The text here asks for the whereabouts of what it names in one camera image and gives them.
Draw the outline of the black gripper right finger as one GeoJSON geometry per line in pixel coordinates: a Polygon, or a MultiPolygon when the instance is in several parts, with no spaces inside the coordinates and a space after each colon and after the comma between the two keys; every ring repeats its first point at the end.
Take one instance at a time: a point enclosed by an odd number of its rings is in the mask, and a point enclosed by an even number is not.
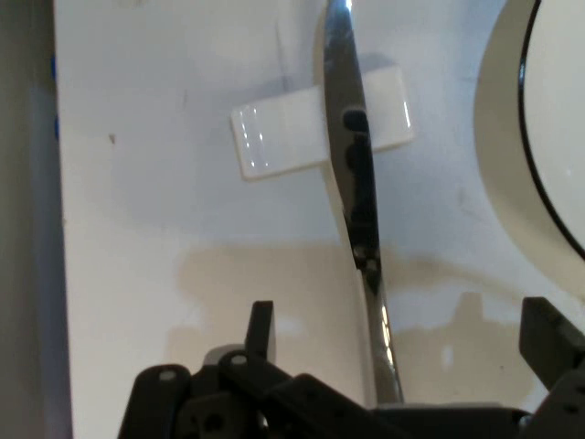
{"type": "Polygon", "coordinates": [[[584,334],[544,297],[522,302],[519,350],[548,390],[522,438],[584,436],[584,334]]]}

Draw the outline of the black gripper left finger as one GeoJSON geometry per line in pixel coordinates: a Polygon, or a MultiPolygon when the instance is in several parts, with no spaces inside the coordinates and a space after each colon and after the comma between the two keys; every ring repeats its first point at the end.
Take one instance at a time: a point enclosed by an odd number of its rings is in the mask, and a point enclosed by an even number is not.
{"type": "Polygon", "coordinates": [[[363,407],[308,374],[275,366],[273,303],[252,305],[244,344],[197,373],[151,367],[135,379],[121,438],[378,438],[363,407]]]}

